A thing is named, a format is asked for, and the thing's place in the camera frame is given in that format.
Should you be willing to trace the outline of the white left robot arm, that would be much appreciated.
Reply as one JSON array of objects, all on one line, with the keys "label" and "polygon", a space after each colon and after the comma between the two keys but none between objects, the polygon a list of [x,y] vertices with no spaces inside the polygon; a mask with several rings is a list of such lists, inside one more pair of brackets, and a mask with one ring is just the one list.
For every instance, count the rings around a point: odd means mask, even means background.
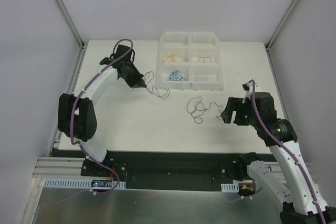
[{"label": "white left robot arm", "polygon": [[72,94],[63,93],[58,101],[58,130],[78,145],[93,163],[99,176],[110,173],[111,164],[105,160],[107,149],[96,137],[97,118],[95,104],[117,80],[123,79],[130,88],[145,88],[141,74],[134,65],[133,46],[117,42],[112,54],[103,58],[94,76]]}]

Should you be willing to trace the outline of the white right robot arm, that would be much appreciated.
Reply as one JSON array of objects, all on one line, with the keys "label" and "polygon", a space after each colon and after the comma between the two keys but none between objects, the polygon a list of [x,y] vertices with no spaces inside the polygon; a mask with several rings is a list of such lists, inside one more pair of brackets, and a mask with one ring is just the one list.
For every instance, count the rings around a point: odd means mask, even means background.
[{"label": "white right robot arm", "polygon": [[274,99],[268,92],[228,98],[221,113],[224,123],[252,126],[276,159],[282,183],[255,153],[239,155],[227,175],[242,181],[251,178],[271,198],[282,223],[333,223],[335,208],[321,196],[304,163],[297,135],[286,119],[277,117]]}]

